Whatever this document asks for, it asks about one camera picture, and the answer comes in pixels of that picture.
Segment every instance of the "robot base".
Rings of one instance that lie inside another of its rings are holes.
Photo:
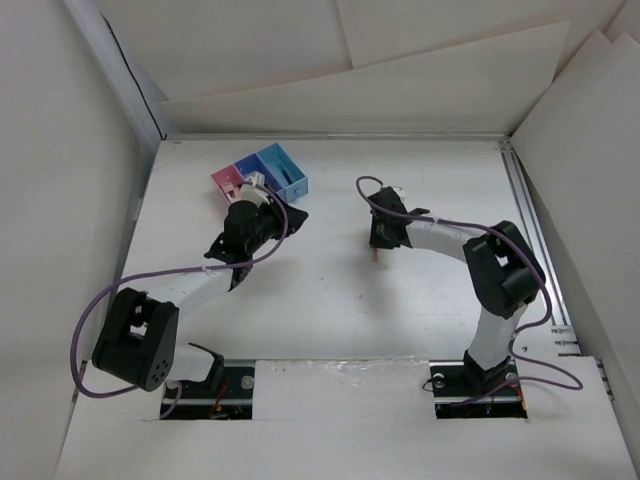
[[[478,392],[469,384],[462,361],[434,361],[429,366],[431,378],[424,388],[433,389],[437,418],[527,418],[526,404],[519,388],[504,388],[470,405],[452,405],[493,389],[504,382],[509,373],[517,374],[514,364],[509,364],[504,375],[486,385],[484,392]]]
[[[254,375],[255,361],[225,361],[224,378],[214,392],[209,385],[183,381],[182,397],[164,420],[251,420]],[[160,414],[174,402],[176,392],[165,388]]]

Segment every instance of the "white panel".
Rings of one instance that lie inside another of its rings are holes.
[[[559,70],[623,0],[338,0],[354,67],[571,20]]]
[[[188,132],[511,131],[551,83],[568,26],[163,106]]]
[[[622,32],[640,41],[640,0],[627,0],[606,33],[613,42]]]
[[[263,140],[163,144],[125,271],[188,266],[222,228],[225,204],[210,174],[271,144]],[[480,313],[467,267],[433,252],[368,248],[371,217],[358,175],[405,188],[407,206],[494,225],[520,217],[496,143],[418,140],[286,140],[309,177],[297,207],[305,225],[235,290],[183,319],[178,336],[227,358],[462,358]],[[373,191],[375,185],[366,186]],[[266,245],[261,252],[271,248]],[[133,283],[150,289],[163,280]],[[542,300],[522,322],[538,320]],[[522,335],[529,353],[555,354],[550,330]]]
[[[429,362],[260,361],[253,393],[254,420],[421,419],[435,415],[433,395],[422,390]]]
[[[113,279],[138,145],[63,2],[0,2],[0,65],[0,478],[45,480],[71,331]]]
[[[334,0],[98,0],[170,99],[351,68]]]
[[[585,45],[592,54],[581,55],[575,75],[567,67],[513,144],[640,400],[640,47],[624,33],[606,43],[597,36]]]
[[[92,408],[74,414],[56,479],[157,480],[188,472],[194,480],[635,480],[593,359],[555,362],[578,375],[585,390],[525,385],[528,420],[436,420],[426,392],[422,416],[410,420],[140,421],[110,414],[107,404],[115,399],[80,398],[78,408]],[[533,365],[519,368],[552,375]],[[281,412],[295,402],[289,393],[282,392]],[[127,398],[134,410],[132,404],[143,400]]]

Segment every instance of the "black mount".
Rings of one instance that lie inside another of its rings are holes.
[[[285,235],[288,237],[300,229],[309,214],[286,203],[283,205],[289,220]],[[234,202],[229,206],[224,220],[224,231],[204,256],[227,264],[247,262],[268,240],[279,240],[283,229],[284,217],[276,203],[263,203],[258,207],[255,203],[246,200]],[[251,268],[248,266],[233,270],[231,290],[246,278]]]
[[[542,267],[518,227],[503,220],[493,228],[511,240],[533,264],[542,280],[546,280]],[[509,245],[487,233],[472,238],[463,249],[473,289],[487,311],[507,319],[523,303],[535,300],[540,287],[531,270]]]
[[[376,205],[403,215],[422,215],[429,213],[429,210],[417,208],[407,212],[402,199],[392,187],[384,187],[373,195],[367,197]],[[371,248],[393,248],[411,247],[411,242],[407,236],[407,225],[411,220],[391,216],[387,213],[371,209],[371,233],[369,235],[369,246]]]
[[[131,331],[145,324],[144,336]],[[151,392],[171,370],[177,330],[178,309],[172,303],[125,288],[109,309],[93,350],[93,365]]]

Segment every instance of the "white wall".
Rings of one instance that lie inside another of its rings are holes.
[[[0,2],[0,478],[47,479],[71,331],[114,275],[137,140],[61,0]]]
[[[540,194],[531,182],[529,189],[580,348],[584,355],[595,356],[604,364],[614,392],[613,407],[636,471],[640,472],[640,408],[611,344],[611,329],[605,330],[607,323],[598,315],[583,277],[578,272]]]

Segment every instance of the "blue box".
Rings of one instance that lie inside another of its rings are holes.
[[[227,203],[232,203],[237,200],[242,181],[254,172],[264,175],[265,186],[284,202],[293,202],[309,193],[307,177],[277,143],[238,160],[211,177]]]
[[[256,154],[267,166],[275,180],[283,187],[284,196],[280,198],[287,203],[309,193],[309,181],[283,148],[274,143]]]

